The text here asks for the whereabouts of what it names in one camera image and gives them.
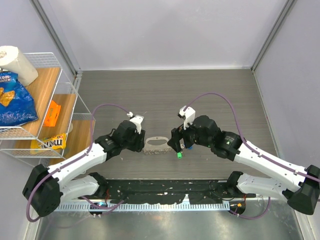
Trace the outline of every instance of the chip bag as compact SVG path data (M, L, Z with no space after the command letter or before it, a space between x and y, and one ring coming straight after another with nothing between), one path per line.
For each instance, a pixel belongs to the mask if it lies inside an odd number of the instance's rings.
M37 154L40 152L39 151L40 149L47 149L49 147L52 148L53 150L65 149L66 137L67 135L65 133L52 136L52 137L46 137L41 140L44 144L42 144L41 142L38 142L37 140L32 140L31 146L30 146L32 150L30 151L30 153Z
M18 74L0 72L0 127L19 126L37 119L34 99L18 81Z

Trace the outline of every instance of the blue chip bag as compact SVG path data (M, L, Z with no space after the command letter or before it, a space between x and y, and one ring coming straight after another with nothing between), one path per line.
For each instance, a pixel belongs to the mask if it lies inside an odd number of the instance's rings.
M18 81L18 74L0 72L0 127L19 126L37 119L35 101Z

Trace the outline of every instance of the yellow candy bag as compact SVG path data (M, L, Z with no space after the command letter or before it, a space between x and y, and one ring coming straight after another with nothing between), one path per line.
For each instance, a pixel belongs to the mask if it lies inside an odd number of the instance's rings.
M32 150L30 151L31 154L37 154L39 153L39 149L46 149L51 147L54 150L57 149L65 149L66 148L66 134L62 133L56 136L52 137L46 137L42 139L42 142L45 144L42 144L41 142L38 142L37 140L32 140L31 141L31 148Z

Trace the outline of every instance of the metal frame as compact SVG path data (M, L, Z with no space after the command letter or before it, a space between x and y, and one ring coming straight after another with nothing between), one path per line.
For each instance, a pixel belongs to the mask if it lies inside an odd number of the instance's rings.
M81 79L82 79L82 73L83 72L81 70L79 70L77 72L76 76L75 76L75 79L74 79L73 85L74 85L74 87L75 87L75 89L77 91L79 90L79 87L80 87L80 83L81 83Z
M38 217L37 212L32 208L31 210L31 218L35 219ZM39 229L41 221L36 221L36 222L29 222L27 224L26 231L24 233L24 240L34 240L36 239L37 236L37 231Z
M287 18L289 12L291 11L291 9L293 8L293 6L295 5L296 2L297 2L297 0L287 0L286 1L280 15L278 16L277 20L275 21L275 23L271 29L271 32L269 33L268 37L264 41L262 48L261 48L258 56L256 57L253 65L252 65L252 68L251 68L252 72L256 71L260 61L262 60L265 53L267 52L271 42L273 41L273 39L275 38L275 36L279 32L281 26L283 25L285 19Z
M56 45L58 51L60 52L61 56L63 57L64 61L66 62L67 67L71 71L71 73L76 76L77 75L77 68L74 66L73 62L71 61L64 45L62 44L57 32L55 31L53 25L51 24L44 8L42 7L39 0L30 0L32 6L34 7L36 13L38 14L40 20L42 21L43 25L47 29L50 37L53 40L53 43Z

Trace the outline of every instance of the white bracket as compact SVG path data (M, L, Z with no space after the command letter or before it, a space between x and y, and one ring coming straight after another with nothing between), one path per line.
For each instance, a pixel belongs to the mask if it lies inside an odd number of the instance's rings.
M272 178L251 176L244 173L239 177L236 187L244 194L263 195L287 202L286 197L282 194L287 187Z
M131 119L129 120L129 122L132 122L132 123L135 124L135 126L136 126L136 131L137 131L139 134L141 134L141 129L142 129L141 123L143 122L143 120L144 120L144 117L143 117L143 116L140 116L140 115L135 115L133 118L131 118Z
M178 116L184 120L183 122L184 130L186 130L189 127L189 125L192 125L196 116L196 111L192 107L188 106L187 109L184 111L185 107L186 106L183 106L182 108L180 108L179 114L178 114Z
M93 195L99 188L97 180L93 176L85 176L76 180L70 181L61 189L62 196L60 203L79 198L81 196Z
M289 163L285 160L282 160L276 156L273 156L270 153L267 153L255 145L253 145L251 142L247 141L247 144L249 144L253 149L261 153L262 155L269 157L270 159L285 165L289 168L295 169L299 171L300 173L307 174L305 171L305 167L298 166L293 163ZM244 143L239 148L240 153L235 155L234 161L240 164L247 165L249 167L252 167L269 177L278 180L281 182L287 189L289 189L292 192L296 192L301 187L299 186L300 182L305 181L305 177L301 175L297 175L294 172L291 172L289 170L284 169L281 166L278 166L267 159L263 158L261 155L257 155L256 153L252 152Z
M73 161L74 159L84 155L87 152L87 148L76 155L68 158L67 160L57 163L55 165L49 166L48 172L51 173L56 169L60 169L63 165ZM102 164L107 159L107 153L104 152L102 146L98 143L92 145L91 151L81 158L80 160L74 162L73 164L63 168L62 170L56 172L52 175L53 178L58 178L58 184L60 189L67 185L76 176L82 174L84 171L92 168L95 165Z

